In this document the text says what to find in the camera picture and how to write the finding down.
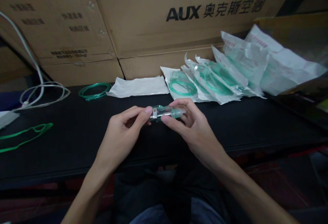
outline hand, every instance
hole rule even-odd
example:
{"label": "hand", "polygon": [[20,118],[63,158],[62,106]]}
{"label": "hand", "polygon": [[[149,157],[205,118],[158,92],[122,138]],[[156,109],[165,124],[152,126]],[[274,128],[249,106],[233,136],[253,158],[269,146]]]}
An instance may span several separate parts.
{"label": "hand", "polygon": [[205,167],[216,170],[217,166],[223,166],[224,161],[230,159],[215,137],[205,115],[191,99],[176,99],[169,106],[186,111],[180,117],[185,125],[170,116],[162,116],[162,122],[182,136],[190,150]]}
{"label": "hand", "polygon": [[133,106],[126,111],[110,118],[107,131],[97,153],[95,164],[107,174],[114,171],[128,156],[136,143],[143,125],[152,114],[152,107],[140,108]]}

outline green oxygen tubing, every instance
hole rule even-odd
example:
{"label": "green oxygen tubing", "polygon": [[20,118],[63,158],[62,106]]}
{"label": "green oxygen tubing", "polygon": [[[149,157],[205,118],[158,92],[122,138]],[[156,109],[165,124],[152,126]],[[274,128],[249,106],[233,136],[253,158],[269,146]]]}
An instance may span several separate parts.
{"label": "green oxygen tubing", "polygon": [[48,123],[48,124],[41,124],[41,125],[37,125],[35,127],[31,127],[29,129],[26,129],[24,131],[20,131],[18,133],[14,133],[14,134],[11,134],[11,135],[6,135],[6,136],[2,136],[0,137],[0,140],[4,140],[4,139],[9,139],[9,138],[12,138],[12,137],[16,137],[16,136],[19,136],[21,135],[22,133],[25,133],[25,132],[28,132],[29,130],[34,130],[35,133],[38,133],[37,136],[35,136],[34,138],[30,139],[30,140],[27,140],[25,142],[22,142],[20,143],[19,145],[17,146],[13,146],[13,147],[9,147],[9,148],[4,148],[4,149],[0,149],[0,153],[3,153],[3,152],[7,152],[7,151],[10,151],[10,150],[15,150],[15,149],[18,149],[20,146],[42,136],[46,131],[48,131],[50,128],[52,128],[54,124],[53,123]]}
{"label": "green oxygen tubing", "polygon": [[[91,88],[98,87],[98,86],[105,86],[106,89],[103,92],[98,93],[98,94],[94,94],[94,95],[85,95],[84,94],[87,90],[90,90]],[[94,100],[94,99],[98,99],[102,96],[105,96],[106,92],[108,92],[111,87],[112,87],[112,85],[109,84],[109,83],[96,83],[96,84],[89,85],[89,86],[86,86],[86,87],[82,88],[79,91],[79,96],[83,97],[86,101],[91,101],[91,100]]]}

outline white paper packaging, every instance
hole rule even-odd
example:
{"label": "white paper packaging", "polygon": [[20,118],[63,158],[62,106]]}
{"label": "white paper packaging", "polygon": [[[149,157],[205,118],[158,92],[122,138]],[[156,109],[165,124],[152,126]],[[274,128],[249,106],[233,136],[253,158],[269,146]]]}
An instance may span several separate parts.
{"label": "white paper packaging", "polygon": [[154,78],[142,78],[134,80],[123,80],[116,78],[115,84],[106,92],[108,96],[129,97],[170,93],[163,76]]}
{"label": "white paper packaging", "polygon": [[261,93],[260,81],[268,65],[268,51],[223,31],[221,37],[228,60],[250,81],[249,87]]}
{"label": "white paper packaging", "polygon": [[[189,80],[189,78],[186,76],[184,72],[182,72],[180,69],[175,68],[168,68],[168,67],[161,67],[161,70],[165,76],[165,82],[168,86],[168,90],[170,91],[170,94],[173,98],[173,100],[178,98],[190,98],[194,103],[198,102],[204,102],[204,100],[201,100],[198,98],[198,89],[196,88],[195,84]],[[174,72],[178,72],[175,74],[175,76],[179,76],[178,82],[182,82],[182,85],[179,85],[177,83],[171,83],[172,81],[172,75]],[[194,92],[193,95],[188,95],[188,92]]]}
{"label": "white paper packaging", "polygon": [[271,95],[278,95],[327,71],[324,66],[306,61],[284,48],[256,25],[253,25],[245,40],[269,51],[269,63],[260,86]]}
{"label": "white paper packaging", "polygon": [[258,96],[263,98],[263,93],[256,92],[248,86],[248,80],[245,76],[239,72],[239,70],[232,65],[224,54],[222,54],[218,49],[212,46],[213,54],[215,57],[216,64],[219,65],[219,73],[221,78],[234,90],[238,90],[242,93],[243,96],[252,97]]}
{"label": "white paper packaging", "polygon": [[211,102],[211,101],[216,102],[215,98],[196,80],[194,74],[187,66],[183,65],[181,66],[181,69],[186,74],[188,79],[196,86],[198,92],[198,98],[202,102]]}
{"label": "white paper packaging", "polygon": [[192,60],[188,60],[187,54],[185,55],[185,63],[194,74],[196,80],[211,94],[212,97],[215,98],[219,104],[225,104],[230,101],[240,101],[240,97],[234,94],[222,83],[220,84],[220,92],[217,92],[211,88],[207,80],[207,77],[211,77],[211,70],[209,67],[197,64]]}
{"label": "white paper packaging", "polygon": [[217,63],[215,63],[215,62],[213,62],[213,61],[211,61],[211,60],[208,60],[208,59],[200,58],[200,57],[197,56],[197,55],[195,55],[195,59],[196,59],[196,61],[197,61],[199,64],[204,65],[204,66],[207,66],[208,69],[209,69],[209,71],[210,71],[211,74],[213,75],[213,77],[216,78],[220,83],[222,83],[225,87],[227,87],[227,88],[228,88],[230,91],[232,91],[234,94],[236,94],[236,95],[238,95],[238,96],[240,96],[240,95],[243,94],[238,88],[236,88],[235,86],[230,86],[230,85],[228,85],[227,82],[224,81],[224,79],[222,79],[221,76],[215,74],[215,73],[212,71],[212,69],[211,69],[211,67],[209,66],[209,64],[211,64],[211,63],[212,63],[212,64],[217,64]]}

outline forearm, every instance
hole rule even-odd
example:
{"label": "forearm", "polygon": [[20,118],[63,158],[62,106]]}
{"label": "forearm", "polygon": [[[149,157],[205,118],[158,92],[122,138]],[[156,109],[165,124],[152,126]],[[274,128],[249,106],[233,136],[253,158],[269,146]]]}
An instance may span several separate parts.
{"label": "forearm", "polygon": [[62,224],[93,223],[112,173],[111,171],[104,172],[104,170],[95,164],[90,168]]}
{"label": "forearm", "polygon": [[231,158],[213,172],[245,210],[253,223],[298,223],[260,188]]}

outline white cable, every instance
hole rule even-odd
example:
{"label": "white cable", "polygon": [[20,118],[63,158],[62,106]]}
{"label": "white cable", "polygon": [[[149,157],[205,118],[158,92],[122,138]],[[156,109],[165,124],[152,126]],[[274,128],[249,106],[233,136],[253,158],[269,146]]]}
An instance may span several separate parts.
{"label": "white cable", "polygon": [[[14,28],[15,31],[17,32],[17,34],[18,34],[18,36],[19,36],[21,42],[23,43],[23,46],[24,46],[24,48],[25,48],[25,50],[26,50],[28,56],[32,59],[34,65],[35,65],[35,67],[36,67],[36,69],[37,69],[37,72],[38,72],[38,75],[39,75],[39,79],[40,79],[40,85],[37,85],[37,86],[31,87],[31,88],[25,90],[25,91],[21,94],[19,101],[20,101],[20,103],[22,104],[22,107],[21,107],[21,108],[14,109],[13,111],[16,111],[16,110],[23,110],[23,109],[29,109],[29,108],[44,107],[44,106],[48,106],[48,105],[50,105],[50,104],[53,104],[53,103],[56,103],[56,102],[59,102],[59,101],[65,99],[65,98],[71,93],[71,91],[68,90],[67,88],[65,88],[62,84],[60,84],[60,83],[58,83],[58,82],[52,82],[52,81],[50,81],[50,82],[43,82],[43,77],[42,77],[42,74],[41,74],[41,71],[40,71],[40,67],[39,67],[38,63],[36,62],[36,60],[34,59],[32,53],[31,53],[31,51],[30,51],[30,49],[29,49],[29,47],[28,47],[28,45],[27,45],[27,43],[26,43],[26,41],[25,41],[23,35],[22,35],[21,32],[19,31],[18,27],[15,25],[15,23],[14,23],[9,17],[7,17],[7,16],[6,16],[4,13],[2,13],[1,11],[0,11],[0,15],[2,15],[2,16],[3,16],[3,17],[4,17],[4,18],[5,18],[5,19],[6,19],[6,20],[7,20],[7,21],[13,26],[13,28]],[[40,91],[39,96],[38,96],[33,102],[30,103],[30,102],[29,102],[30,98],[33,96],[33,94],[35,93],[35,91],[36,91],[39,87],[41,88],[41,91]],[[57,88],[62,88],[63,93],[62,93],[61,97],[58,98],[58,99],[55,100],[55,101],[52,101],[52,102],[49,102],[49,103],[44,103],[44,104],[39,104],[39,105],[32,106],[33,104],[35,104],[37,101],[39,101],[39,100],[42,98],[43,93],[44,93],[44,88],[45,88],[45,87],[57,87]],[[24,97],[25,93],[28,92],[29,90],[33,90],[33,91],[30,93],[30,95],[29,95],[29,97],[27,98],[27,100],[26,100],[26,101],[23,101],[23,97]]]}

